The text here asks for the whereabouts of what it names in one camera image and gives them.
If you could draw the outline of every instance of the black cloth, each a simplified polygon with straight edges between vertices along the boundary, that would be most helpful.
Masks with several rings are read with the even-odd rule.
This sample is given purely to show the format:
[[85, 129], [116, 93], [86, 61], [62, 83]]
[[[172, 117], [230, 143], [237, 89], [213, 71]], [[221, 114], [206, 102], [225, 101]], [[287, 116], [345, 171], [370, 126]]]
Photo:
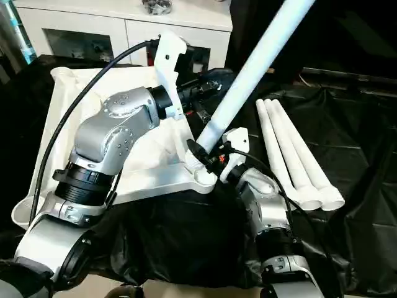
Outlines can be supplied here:
[[[18, 189], [10, 189], [7, 200], [2, 200], [8, 208], [0, 209], [3, 231], [11, 226], [10, 208], [29, 188], [53, 87], [49, 71], [56, 66], [92, 68], [98, 64], [42, 56], [0, 89], [2, 102], [10, 100], [12, 111], [23, 115], [16, 115], [23, 120], [8, 126], [15, 146], [5, 148], [11, 175], [4, 185], [18, 181]], [[396, 297], [395, 101], [332, 89], [261, 84], [231, 127], [248, 128], [250, 153], [264, 161], [254, 105], [259, 96], [280, 99], [346, 200], [335, 212], [310, 212], [332, 253], [343, 288], [351, 294]], [[217, 104], [210, 100], [205, 106], [212, 112]], [[196, 115], [188, 120], [197, 136], [203, 125]], [[327, 294], [335, 287], [332, 271], [303, 217], [294, 212], [293, 219], [314, 275]], [[234, 190], [219, 183], [208, 195], [184, 191], [114, 206], [96, 230], [103, 245], [92, 264], [93, 273], [133, 284], [146, 279], [208, 287], [245, 288], [261, 283], [245, 210]]]

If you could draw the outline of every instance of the white cabinet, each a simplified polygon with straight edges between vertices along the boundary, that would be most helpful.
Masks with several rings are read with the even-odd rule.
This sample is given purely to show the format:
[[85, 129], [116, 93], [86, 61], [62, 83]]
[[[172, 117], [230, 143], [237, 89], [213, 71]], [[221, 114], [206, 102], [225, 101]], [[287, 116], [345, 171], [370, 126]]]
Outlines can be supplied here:
[[[109, 60], [169, 29], [197, 49], [209, 68], [224, 67], [232, 31], [228, 2], [173, 0], [165, 16], [140, 0], [14, 0], [37, 55]], [[147, 65], [145, 49], [122, 63]]]
[[103, 53], [116, 57], [128, 48], [123, 19], [30, 8], [19, 8], [18, 13], [37, 56], [95, 58], [95, 52], [100, 51], [96, 47], [101, 47], [105, 48]]

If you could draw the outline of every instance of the white tube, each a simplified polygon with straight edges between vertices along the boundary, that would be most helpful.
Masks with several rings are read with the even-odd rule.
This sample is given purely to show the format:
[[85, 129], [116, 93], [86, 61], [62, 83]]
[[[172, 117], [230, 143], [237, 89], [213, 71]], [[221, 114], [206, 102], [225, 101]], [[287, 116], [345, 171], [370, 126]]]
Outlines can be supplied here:
[[328, 180], [323, 169], [321, 169], [316, 158], [311, 154], [310, 149], [306, 146], [298, 130], [295, 128], [291, 119], [284, 111], [281, 103], [278, 100], [273, 101], [276, 112], [281, 117], [284, 127], [287, 129], [288, 136], [292, 141], [298, 156], [305, 167], [305, 170], [313, 183], [313, 186], [318, 189], [322, 199], [322, 209], [324, 211], [336, 210], [342, 207], [345, 203], [342, 194], [334, 187]]
[[299, 195], [297, 190], [292, 186], [290, 175], [288, 174], [287, 167], [285, 166], [279, 144], [277, 143], [277, 139], [273, 131], [273, 126], [270, 123], [269, 115], [267, 114], [266, 107], [262, 99], [258, 99], [256, 101], [256, 107], [258, 110], [259, 120], [261, 122], [262, 134], [265, 140], [270, 168], [280, 180], [287, 196], [291, 200], [299, 203]]
[[[315, 1], [284, 1], [216, 109], [211, 121], [199, 136], [197, 143], [207, 152], [211, 152]], [[192, 161], [192, 157], [192, 154], [188, 152], [186, 158], [188, 164], [198, 166], [200, 163]]]
[[285, 163], [290, 172], [293, 185], [299, 194], [299, 204], [303, 210], [315, 210], [321, 207], [320, 193], [312, 185], [310, 179], [299, 159], [295, 148], [285, 130], [281, 118], [275, 111], [275, 106], [270, 99], [265, 100], [265, 106], [272, 123]]

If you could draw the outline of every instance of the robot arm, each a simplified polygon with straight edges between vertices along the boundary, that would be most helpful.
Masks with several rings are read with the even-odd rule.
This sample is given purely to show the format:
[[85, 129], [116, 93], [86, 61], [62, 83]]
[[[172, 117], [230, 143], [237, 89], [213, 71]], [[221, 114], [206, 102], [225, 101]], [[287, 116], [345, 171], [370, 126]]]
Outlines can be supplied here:
[[247, 153], [247, 140], [246, 129], [230, 130], [224, 134], [224, 144], [215, 150], [214, 157], [193, 140], [188, 145], [208, 171], [235, 187], [244, 203], [265, 282], [261, 297], [323, 298], [305, 258], [303, 244], [292, 233], [279, 186], [259, 170], [248, 168], [244, 156], [230, 154], [232, 146]]
[[[177, 89], [185, 111], [221, 96], [234, 74], [211, 70]], [[69, 162], [56, 170], [54, 192], [30, 225], [14, 262], [0, 263], [0, 297], [47, 298], [77, 286], [88, 274], [98, 245], [90, 227], [109, 206], [111, 187], [134, 143], [167, 117], [172, 105], [162, 87], [140, 87], [110, 96], [76, 133]]]

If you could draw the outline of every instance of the glass jar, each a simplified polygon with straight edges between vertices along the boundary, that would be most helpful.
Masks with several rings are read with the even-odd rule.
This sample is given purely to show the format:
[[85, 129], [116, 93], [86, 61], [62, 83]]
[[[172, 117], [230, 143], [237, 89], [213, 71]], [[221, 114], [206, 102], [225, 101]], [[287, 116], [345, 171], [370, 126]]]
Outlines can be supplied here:
[[169, 14], [172, 10], [172, 0], [142, 0], [142, 4], [152, 15]]

